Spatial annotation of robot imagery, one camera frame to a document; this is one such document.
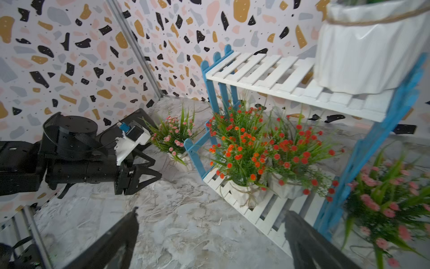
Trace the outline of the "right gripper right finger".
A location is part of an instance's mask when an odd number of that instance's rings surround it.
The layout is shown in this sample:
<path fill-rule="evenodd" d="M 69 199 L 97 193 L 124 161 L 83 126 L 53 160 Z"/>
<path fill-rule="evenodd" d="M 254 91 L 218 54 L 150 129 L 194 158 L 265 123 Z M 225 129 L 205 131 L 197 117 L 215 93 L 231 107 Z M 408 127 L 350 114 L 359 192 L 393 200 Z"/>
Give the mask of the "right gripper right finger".
<path fill-rule="evenodd" d="M 284 226 L 296 269 L 359 269 L 296 212 L 286 213 Z"/>

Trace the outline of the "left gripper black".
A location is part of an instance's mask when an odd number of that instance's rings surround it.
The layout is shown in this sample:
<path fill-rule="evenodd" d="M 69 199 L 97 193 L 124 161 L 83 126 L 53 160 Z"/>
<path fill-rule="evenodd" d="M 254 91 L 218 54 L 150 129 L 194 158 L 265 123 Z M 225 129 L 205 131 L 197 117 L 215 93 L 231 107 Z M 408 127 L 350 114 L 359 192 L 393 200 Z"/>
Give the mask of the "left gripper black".
<path fill-rule="evenodd" d="M 134 158 L 140 157 L 145 162 L 133 165 L 126 161 L 118 166 L 118 177 L 114 182 L 114 192 L 116 195 L 134 195 L 162 177 L 159 171 L 150 168 L 155 165 L 155 159 L 137 148 L 133 149 L 131 154 Z"/>

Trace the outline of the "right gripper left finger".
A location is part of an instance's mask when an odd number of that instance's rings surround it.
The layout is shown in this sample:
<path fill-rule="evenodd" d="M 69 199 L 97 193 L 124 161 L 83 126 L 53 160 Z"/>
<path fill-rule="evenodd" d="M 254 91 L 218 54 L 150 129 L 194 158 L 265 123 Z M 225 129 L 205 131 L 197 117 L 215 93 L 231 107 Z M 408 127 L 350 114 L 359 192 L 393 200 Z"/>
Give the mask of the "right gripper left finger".
<path fill-rule="evenodd" d="M 137 242 L 137 207 L 122 217 L 86 251 L 70 262 L 67 269 L 128 269 Z"/>

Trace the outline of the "pink flower pot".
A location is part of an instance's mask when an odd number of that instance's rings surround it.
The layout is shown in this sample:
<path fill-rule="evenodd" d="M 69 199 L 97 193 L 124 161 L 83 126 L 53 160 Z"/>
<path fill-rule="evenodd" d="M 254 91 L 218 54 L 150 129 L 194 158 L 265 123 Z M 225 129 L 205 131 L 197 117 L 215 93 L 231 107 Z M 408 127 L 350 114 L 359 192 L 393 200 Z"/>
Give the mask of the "pink flower pot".
<path fill-rule="evenodd" d="M 335 93 L 394 89 L 429 37 L 429 1 L 330 1 L 319 32 L 314 79 Z"/>
<path fill-rule="evenodd" d="M 414 165 L 405 162 L 405 155 L 388 161 L 381 150 L 373 165 L 349 183 L 343 245 L 357 227 L 372 245 L 378 269 L 399 268 L 392 250 L 418 254 L 410 243 L 430 237 L 430 175 L 413 176 Z"/>
<path fill-rule="evenodd" d="M 185 148 L 185 141 L 201 133 L 195 127 L 195 112 L 182 108 L 179 116 L 168 115 L 154 126 L 149 121 L 144 122 L 151 133 L 151 143 L 161 152 L 167 153 L 178 170 L 191 171 L 191 158 Z"/>

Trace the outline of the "red flower pot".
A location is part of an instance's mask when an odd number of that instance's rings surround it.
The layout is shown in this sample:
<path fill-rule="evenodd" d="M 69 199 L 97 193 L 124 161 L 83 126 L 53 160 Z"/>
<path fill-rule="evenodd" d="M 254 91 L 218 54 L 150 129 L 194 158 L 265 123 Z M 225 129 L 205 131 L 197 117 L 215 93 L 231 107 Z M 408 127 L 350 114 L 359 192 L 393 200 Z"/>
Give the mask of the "red flower pot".
<path fill-rule="evenodd" d="M 323 134 L 301 122 L 276 119 L 269 133 L 269 187 L 280 198 L 294 200 L 316 193 L 329 202 L 333 200 L 339 182 L 316 165 L 344 155 L 345 149 L 324 141 Z"/>
<path fill-rule="evenodd" d="M 244 143 L 255 142 L 264 137 L 267 123 L 264 110 L 253 108 L 241 102 L 237 108 L 229 106 L 226 111 L 214 113 L 206 123 L 211 137 L 222 142 Z"/>

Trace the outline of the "orange flower pot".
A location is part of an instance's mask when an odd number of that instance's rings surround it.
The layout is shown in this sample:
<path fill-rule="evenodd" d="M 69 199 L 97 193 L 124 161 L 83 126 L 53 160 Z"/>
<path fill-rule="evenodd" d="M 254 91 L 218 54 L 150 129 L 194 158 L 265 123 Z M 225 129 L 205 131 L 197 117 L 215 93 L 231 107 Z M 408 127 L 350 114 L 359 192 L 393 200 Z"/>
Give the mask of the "orange flower pot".
<path fill-rule="evenodd" d="M 270 145 L 265 133 L 234 128 L 234 134 L 221 136 L 221 142 L 209 148 L 210 165 L 231 188 L 240 207 L 255 208 L 268 190 Z"/>

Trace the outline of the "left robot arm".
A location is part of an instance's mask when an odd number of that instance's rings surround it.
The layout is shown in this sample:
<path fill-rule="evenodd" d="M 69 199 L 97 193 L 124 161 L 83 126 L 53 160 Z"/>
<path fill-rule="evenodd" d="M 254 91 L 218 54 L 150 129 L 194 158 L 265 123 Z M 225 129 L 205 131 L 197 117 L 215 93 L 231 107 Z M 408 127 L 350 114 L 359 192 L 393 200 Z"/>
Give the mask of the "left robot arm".
<path fill-rule="evenodd" d="M 115 195 L 134 195 L 161 179 L 151 169 L 155 160 L 143 153 L 151 121 L 139 109 L 97 135 L 98 125 L 81 116 L 52 115 L 35 143 L 1 141 L 1 196 L 36 192 L 43 180 L 55 190 L 65 184 L 63 198 L 76 184 L 113 183 Z M 133 164 L 135 157 L 146 160 Z M 1 269 L 51 269 L 49 255 L 26 206 L 20 213 L 28 235 L 17 243 L 1 243 Z M 137 241 L 137 208 L 122 217 L 65 269 L 129 269 Z"/>

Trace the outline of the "black case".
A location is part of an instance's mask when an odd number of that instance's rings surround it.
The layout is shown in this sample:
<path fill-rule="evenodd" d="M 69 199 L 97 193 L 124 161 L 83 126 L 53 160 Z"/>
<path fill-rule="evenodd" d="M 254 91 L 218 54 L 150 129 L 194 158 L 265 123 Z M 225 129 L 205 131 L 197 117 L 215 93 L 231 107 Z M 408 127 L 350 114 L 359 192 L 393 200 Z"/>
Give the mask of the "black case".
<path fill-rule="evenodd" d="M 152 134 L 150 127 L 156 127 L 154 120 L 142 109 L 138 109 L 126 116 L 117 123 L 114 123 L 105 131 L 96 136 L 96 141 L 105 145 L 109 151 L 114 150 L 116 139 L 123 137 L 125 133 L 131 131 L 133 127 L 145 128 L 145 134 Z"/>

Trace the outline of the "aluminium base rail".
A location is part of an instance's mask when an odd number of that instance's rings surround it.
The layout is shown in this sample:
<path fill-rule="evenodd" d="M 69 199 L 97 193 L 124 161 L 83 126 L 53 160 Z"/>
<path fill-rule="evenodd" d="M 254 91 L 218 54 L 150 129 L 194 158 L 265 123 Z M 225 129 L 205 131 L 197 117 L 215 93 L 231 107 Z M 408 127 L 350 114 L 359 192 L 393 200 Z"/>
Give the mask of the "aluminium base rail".
<path fill-rule="evenodd" d="M 1 223 L 2 269 L 53 268 L 34 213 L 34 207 L 25 206 L 8 221 Z"/>

